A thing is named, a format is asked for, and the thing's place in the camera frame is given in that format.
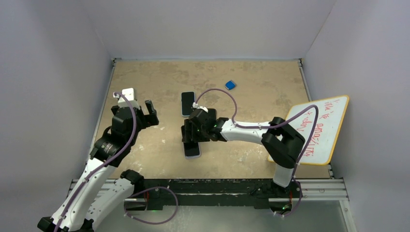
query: purple cable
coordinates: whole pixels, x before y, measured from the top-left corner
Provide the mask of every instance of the purple cable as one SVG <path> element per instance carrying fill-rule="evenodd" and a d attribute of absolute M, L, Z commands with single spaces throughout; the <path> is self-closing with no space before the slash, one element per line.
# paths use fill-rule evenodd
<path fill-rule="evenodd" d="M 170 221 L 172 218 L 174 218 L 175 215 L 176 215 L 176 212 L 178 211 L 178 199 L 176 198 L 175 193 L 172 192 L 170 189 L 168 189 L 168 188 L 166 188 L 166 187 L 158 186 L 158 187 L 147 188 L 147 189 L 145 189 L 145 190 L 143 190 L 143 191 L 141 191 L 141 192 L 138 192 L 138 193 L 136 193 L 136 194 L 131 195 L 130 198 L 131 198 L 131 197 L 136 197 L 136 196 L 138 196 L 138 195 L 140 195 L 140 194 L 142 194 L 142 193 L 144 193 L 144 192 L 148 192 L 148 191 L 151 191 L 151 190 L 154 190 L 154 189 L 165 189 L 165 190 L 167 190 L 168 192 L 170 192 L 170 193 L 173 195 L 173 197 L 175 198 L 175 203 L 176 203 L 176 204 L 175 204 L 175 211 L 174 211 L 174 213 L 173 213 L 167 220 L 165 220 L 165 221 L 160 221 L 160 222 L 144 221 L 144 220 L 142 220 L 142 219 L 139 219 L 139 218 L 136 218 L 136 217 L 132 216 L 132 215 L 127 211 L 127 209 L 125 208 L 125 205 L 124 205 L 125 215 L 129 216 L 130 218 L 132 218 L 132 219 L 134 219 L 134 220 L 137 220 L 137 221 L 139 221 L 139 222 L 142 222 L 142 223 L 145 223 L 145 224 L 149 224 L 149 225 L 160 225 L 160 224 L 164 224 L 164 223 L 167 223 L 168 221 Z"/>
<path fill-rule="evenodd" d="M 319 117 L 319 109 L 318 109 L 317 105 L 312 104 L 312 105 L 306 107 L 305 109 L 303 109 L 301 112 L 299 112 L 299 113 L 297 113 L 296 115 L 294 115 L 293 117 L 289 118 L 288 120 L 286 120 L 286 121 L 284 121 L 284 122 L 282 122 L 282 123 L 279 123 L 279 124 L 277 124 L 277 125 L 275 125 L 275 126 L 261 126 L 261 127 L 258 127 L 258 126 L 242 126 L 242 125 L 239 125 L 238 123 L 236 123 L 236 122 L 235 122 L 235 119 L 234 119 L 235 116 L 236 116 L 236 113 L 238 112 L 238 105 L 236 104 L 236 101 L 235 101 L 234 97 L 233 97 L 229 92 L 227 92 L 227 91 L 225 91 L 225 90 L 223 90 L 223 89 L 220 89 L 220 88 L 210 88 L 210 89 L 207 89 L 207 90 L 205 90 L 203 93 L 201 93 L 201 95 L 199 95 L 199 97 L 196 99 L 195 103 L 197 104 L 198 101 L 199 101 L 199 99 L 202 97 L 202 95 L 204 95 L 205 93 L 207 93 L 207 92 L 209 92 L 209 91 L 211 91 L 211 90 L 217 90 L 217 91 L 224 92 L 224 93 L 226 93 L 226 94 L 232 99 L 232 101 L 234 102 L 234 105 L 235 105 L 235 112 L 234 112 L 234 115 L 232 115 L 232 122 L 234 123 L 235 126 L 237 126 L 237 127 L 239 127 L 239 128 L 243 128 L 243 129 L 276 129 L 276 128 L 279 128 L 279 127 L 283 127 L 284 125 L 289 124 L 289 123 L 292 122 L 293 120 L 295 120 L 295 119 L 297 119 L 298 117 L 300 117 L 302 114 L 304 114 L 304 113 L 305 113 L 306 111 L 308 111 L 309 109 L 315 108 L 315 113 L 316 113 L 316 114 L 315 114 L 315 119 L 313 120 L 312 130 L 310 131 L 310 135 L 309 135 L 309 138 L 308 138 L 308 140 L 307 140 L 307 143 L 305 144 L 305 146 L 303 147 L 302 151 L 300 152 L 298 158 L 296 159 L 296 164 L 295 164 L 295 167 L 293 168 L 293 172 L 292 172 L 292 180 L 293 180 L 294 182 L 296 182 L 296 184 L 298 185 L 298 187 L 299 187 L 299 189 L 300 189 L 300 194 L 299 194 L 299 200 L 297 201 L 297 203 L 296 203 L 295 207 L 292 209 L 292 211 L 289 212 L 289 213 L 287 213 L 286 215 L 283 215 L 283 216 L 286 217 L 286 216 L 291 215 L 291 214 L 299 207 L 299 204 L 300 204 L 300 202 L 301 202 L 301 200 L 302 200 L 302 196 L 303 196 L 303 194 L 302 194 L 302 188 L 301 188 L 301 186 L 300 186 L 300 183 L 299 183 L 298 181 L 296 181 L 296 179 L 294 178 L 294 174 L 295 174 L 295 172 L 296 172 L 297 165 L 299 164 L 299 161 L 300 161 L 300 159 L 302 158 L 303 153 L 306 151 L 307 146 L 309 145 L 309 142 L 312 140 L 312 137 L 313 137 L 313 134 L 314 134 L 314 131 L 315 131 L 315 128 L 316 128 L 316 123 L 318 122 L 318 117 Z"/>
<path fill-rule="evenodd" d="M 70 208 L 71 204 L 73 204 L 73 201 L 76 199 L 77 195 L 80 193 L 80 191 L 83 189 L 83 187 L 85 186 L 85 184 L 88 182 L 88 180 L 96 173 L 98 172 L 98 170 L 100 170 L 101 168 L 103 168 L 104 166 L 106 166 L 107 164 L 109 164 L 111 161 L 113 161 L 115 158 L 117 158 L 119 155 L 121 155 L 125 149 L 127 149 L 127 147 L 131 144 L 132 139 L 134 138 L 135 132 L 137 130 L 137 116 L 135 115 L 135 111 L 133 110 L 133 107 L 131 105 L 131 102 L 120 92 L 115 92 L 114 94 L 119 95 L 120 97 L 122 97 L 125 102 L 127 103 L 128 107 L 131 110 L 131 114 L 132 114 L 132 132 L 131 132 L 131 136 L 130 139 L 127 141 L 127 143 L 123 146 L 123 148 L 121 150 L 119 150 L 113 157 L 109 158 L 106 162 L 104 162 L 103 164 L 101 164 L 100 166 L 98 166 L 96 169 L 94 169 L 93 171 L 91 171 L 85 178 L 85 182 L 81 182 L 81 184 L 78 186 L 78 188 L 75 190 L 75 192 L 72 194 L 71 198 L 68 200 L 67 205 L 64 207 L 63 212 L 61 213 L 61 219 L 59 219 L 59 221 L 56 224 L 56 227 L 54 228 L 54 232 L 57 232 L 61 223 L 62 223 L 62 219 L 65 217 L 66 213 L 68 212 L 68 208 Z"/>

